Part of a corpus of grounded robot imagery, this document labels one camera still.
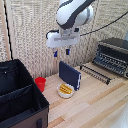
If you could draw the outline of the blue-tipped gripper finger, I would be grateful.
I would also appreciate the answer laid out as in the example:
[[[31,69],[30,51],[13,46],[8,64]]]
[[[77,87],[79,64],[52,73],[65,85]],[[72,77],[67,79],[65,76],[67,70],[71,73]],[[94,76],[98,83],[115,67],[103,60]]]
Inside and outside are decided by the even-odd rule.
[[[70,54],[70,47],[66,49],[66,55],[69,55]]]
[[[54,49],[54,57],[58,57],[58,49]]]

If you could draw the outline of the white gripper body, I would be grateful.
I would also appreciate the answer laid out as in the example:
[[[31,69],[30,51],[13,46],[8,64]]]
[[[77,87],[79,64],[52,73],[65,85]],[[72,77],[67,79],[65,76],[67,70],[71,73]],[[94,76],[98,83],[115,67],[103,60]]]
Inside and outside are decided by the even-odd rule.
[[[79,29],[51,30],[46,34],[46,38],[46,46],[49,48],[74,45],[79,42]]]

